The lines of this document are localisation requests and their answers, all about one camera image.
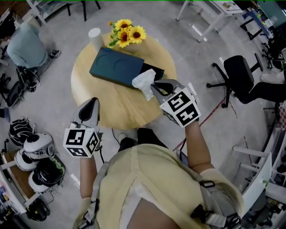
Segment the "backpack strap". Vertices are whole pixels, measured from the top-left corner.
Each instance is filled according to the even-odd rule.
[[[202,176],[189,167],[182,165],[193,180],[200,184],[205,210],[202,205],[198,205],[192,212],[192,218],[199,218],[202,223],[208,224],[212,229],[229,228],[238,229],[240,217],[238,216],[235,203],[231,195],[224,189],[215,185],[213,181],[205,181]]]
[[[99,209],[99,187],[103,178],[106,176],[106,172],[110,166],[110,162],[105,162],[100,168],[97,176],[93,182],[93,193],[91,196],[91,204],[88,207],[88,211],[85,213],[83,220],[78,224],[78,229],[87,229],[93,226],[93,229],[99,229],[99,225],[96,219],[96,214]]]

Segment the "floor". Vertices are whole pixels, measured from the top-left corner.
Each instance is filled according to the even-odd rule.
[[[63,186],[54,193],[55,200],[48,205],[51,215],[45,222],[27,221],[33,229],[71,228],[77,215],[80,190],[71,174],[80,177],[79,160],[71,157],[62,147],[64,129],[68,127],[76,108],[70,77],[78,54],[89,42],[88,31],[99,27],[103,33],[107,33],[110,30],[109,21],[129,18],[134,25],[143,26],[148,35],[156,38],[169,51],[175,62],[178,80],[183,85],[191,82],[197,93],[198,107],[202,114],[201,128],[210,149],[212,163],[230,180],[236,177],[240,162],[249,163],[248,156],[233,152],[232,146],[247,145],[251,149],[261,150],[267,139],[267,125],[271,122],[271,117],[263,111],[263,107],[269,106],[269,103],[257,99],[244,105],[231,96],[229,107],[222,109],[220,103],[225,97],[224,89],[206,88],[207,82],[222,81],[218,71],[211,67],[213,62],[223,68],[220,58],[226,60],[234,55],[242,55],[252,66],[256,60],[254,53],[261,54],[260,38],[250,41],[246,32],[239,27],[243,21],[241,16],[237,20],[231,18],[231,22],[219,34],[210,32],[207,42],[198,43],[199,35],[192,25],[203,31],[208,23],[197,14],[197,6],[188,6],[181,20],[176,21],[182,2],[102,1],[100,4],[101,10],[98,10],[94,2],[87,2],[86,22],[82,4],[77,3],[71,6],[70,17],[66,9],[61,9],[49,19],[46,27],[41,28],[40,37],[43,42],[54,44],[62,51],[62,55],[41,75],[41,85],[37,86],[36,91],[26,93],[25,100],[10,109],[12,120],[27,116],[32,123],[37,124],[39,132],[52,135],[58,156],[67,168]],[[17,80],[13,63],[9,58],[5,60],[10,66],[1,66],[0,73],[6,72],[14,81]],[[259,81],[260,75],[259,70],[253,73],[255,83]],[[0,119],[0,126],[2,147],[4,139],[8,137],[9,124]],[[170,149],[180,145],[185,137],[183,129],[163,116],[150,126]],[[110,129],[101,127],[101,131],[104,132],[103,157],[107,161],[116,153],[118,144]],[[102,162],[99,154],[95,157],[97,168],[100,169]],[[43,198],[49,202],[51,195],[44,194]]]

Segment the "yellow flower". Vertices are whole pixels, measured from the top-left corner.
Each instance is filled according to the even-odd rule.
[[[116,30],[124,29],[124,28],[129,28],[131,27],[132,21],[129,19],[121,19],[115,23],[115,28]]]
[[[129,39],[131,43],[140,44],[142,42],[142,39],[146,39],[146,36],[147,35],[143,27],[138,25],[138,26],[130,28]]]
[[[117,41],[117,44],[119,44],[119,47],[124,48],[127,45],[129,45],[129,39],[128,39],[128,29],[122,29],[117,34],[119,41]]]

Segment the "white cup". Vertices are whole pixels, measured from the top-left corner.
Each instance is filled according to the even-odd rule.
[[[88,36],[96,52],[98,52],[100,48],[104,47],[103,38],[102,38],[101,31],[99,28],[91,29],[88,32]]]

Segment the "white tissue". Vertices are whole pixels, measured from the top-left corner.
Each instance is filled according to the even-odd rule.
[[[153,97],[150,86],[154,82],[155,74],[156,72],[153,69],[149,69],[138,75],[132,81],[132,85],[143,92],[147,101]]]

